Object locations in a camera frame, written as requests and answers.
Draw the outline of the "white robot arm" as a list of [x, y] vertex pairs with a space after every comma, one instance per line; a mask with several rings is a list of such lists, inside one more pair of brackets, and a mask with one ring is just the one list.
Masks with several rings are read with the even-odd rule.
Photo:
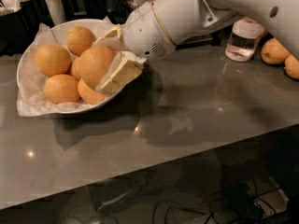
[[293, 55], [299, 55], [299, 0], [152, 0], [134, 10], [125, 24], [99, 38], [134, 56], [119, 56], [95, 89], [112, 94], [139, 76], [146, 60], [172, 53], [190, 37], [220, 30], [244, 16], [263, 26]]

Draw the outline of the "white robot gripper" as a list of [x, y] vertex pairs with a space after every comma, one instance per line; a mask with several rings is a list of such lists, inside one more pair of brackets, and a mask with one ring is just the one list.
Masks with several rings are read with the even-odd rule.
[[140, 76], [147, 59], [161, 59], [176, 48], [153, 2], [146, 2], [134, 10], [123, 26], [114, 25], [97, 38], [93, 46], [118, 51], [107, 73], [95, 87], [96, 91], [108, 95]]

